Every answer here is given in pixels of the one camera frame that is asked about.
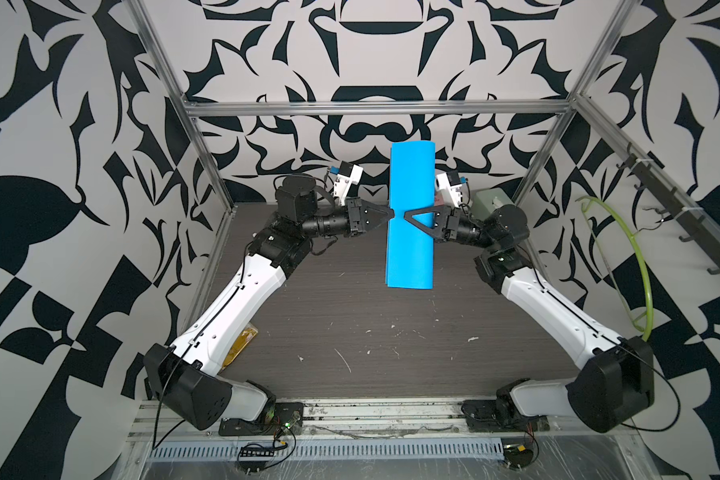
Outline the yellow plastic packet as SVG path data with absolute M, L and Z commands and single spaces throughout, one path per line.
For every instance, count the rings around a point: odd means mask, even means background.
M 233 342 L 223 363 L 222 368 L 226 369 L 246 348 L 246 346 L 258 335 L 259 330 L 253 324 L 249 323 Z

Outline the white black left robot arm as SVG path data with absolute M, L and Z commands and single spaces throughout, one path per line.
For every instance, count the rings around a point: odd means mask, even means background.
M 363 235 L 394 216 L 390 207 L 358 197 L 332 197 L 322 210 L 318 200 L 326 195 L 313 178 L 286 177 L 275 192 L 276 211 L 246 245 L 232 280 L 183 334 L 148 350 L 144 367 L 159 407 L 200 431 L 223 417 L 265 422 L 274 395 L 219 375 L 234 342 L 311 254 L 315 239 Z

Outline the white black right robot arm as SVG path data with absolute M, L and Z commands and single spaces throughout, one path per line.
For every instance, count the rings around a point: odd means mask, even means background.
M 441 205 L 409 211 L 404 219 L 437 242 L 479 248 L 474 263 L 480 279 L 528 314 L 579 370 L 571 379 L 520 379 L 498 389 L 494 423 L 508 427 L 534 417 L 576 417 L 606 433 L 654 404 L 651 347 L 586 314 L 519 254 L 529 236 L 522 209 L 508 204 L 476 220 L 458 207 Z

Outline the black connector board right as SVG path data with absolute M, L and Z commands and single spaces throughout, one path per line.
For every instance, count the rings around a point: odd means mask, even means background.
M 523 444 L 505 445 L 503 455 L 503 465 L 514 471 L 528 468 L 537 458 L 535 450 Z

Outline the blue rectangular paper sheet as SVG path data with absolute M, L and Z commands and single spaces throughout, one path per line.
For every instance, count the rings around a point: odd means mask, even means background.
M 429 210 L 435 200 L 435 144 L 408 141 L 391 146 L 385 283 L 390 288 L 430 290 L 434 280 L 434 239 Z

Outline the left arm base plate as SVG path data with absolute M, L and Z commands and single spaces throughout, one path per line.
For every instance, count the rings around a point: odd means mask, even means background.
M 276 402 L 267 406 L 259 418 L 248 422 L 240 419 L 223 419 L 218 434 L 222 437 L 263 436 L 274 434 L 281 427 L 303 425 L 303 402 Z

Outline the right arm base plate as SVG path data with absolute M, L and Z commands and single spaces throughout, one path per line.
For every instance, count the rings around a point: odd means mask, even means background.
M 507 400 L 465 400 L 461 405 L 470 432 L 527 432 L 549 431 L 545 416 L 521 415 Z

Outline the black connector board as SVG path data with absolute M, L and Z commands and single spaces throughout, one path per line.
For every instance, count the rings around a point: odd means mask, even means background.
M 537 458 L 535 450 L 523 444 L 505 445 L 503 455 L 503 465 L 514 471 L 528 468 Z
M 260 473 L 287 460 L 292 451 L 290 445 L 284 442 L 276 442 L 274 446 L 247 443 L 239 448 L 235 463 L 245 474 Z

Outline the green tissue box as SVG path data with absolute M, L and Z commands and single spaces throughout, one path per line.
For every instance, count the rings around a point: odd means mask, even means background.
M 474 192 L 470 210 L 472 216 L 480 221 L 512 218 L 522 212 L 501 188 Z

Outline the black connector board left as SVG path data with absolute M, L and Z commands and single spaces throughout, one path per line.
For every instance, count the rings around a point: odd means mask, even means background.
M 287 460 L 292 451 L 290 445 L 284 442 L 276 442 L 274 446 L 247 443 L 239 448 L 235 463 L 245 474 L 260 473 Z

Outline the aluminium frame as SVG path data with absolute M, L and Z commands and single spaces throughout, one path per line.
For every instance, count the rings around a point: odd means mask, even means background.
M 720 478 L 720 275 L 616 150 L 655 160 L 720 225 L 720 1 L 135 1 L 137 27 L 215 181 L 272 201 L 286 173 L 359 164 L 388 196 L 389 151 L 425 140 L 473 190 L 528 216 L 539 270 L 635 333 L 576 199 L 637 233 L 665 381 L 640 415 L 670 478 Z

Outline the black wall hook rack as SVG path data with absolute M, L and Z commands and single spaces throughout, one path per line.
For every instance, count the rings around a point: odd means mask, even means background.
M 710 275 L 720 275 L 720 225 L 712 215 L 694 201 L 651 158 L 639 158 L 632 151 L 632 144 L 617 149 L 622 159 L 620 169 L 628 169 L 638 180 L 638 191 L 647 190 L 658 202 L 658 213 L 669 215 L 685 231 L 679 237 L 683 243 L 695 243 L 713 262 L 708 268 Z

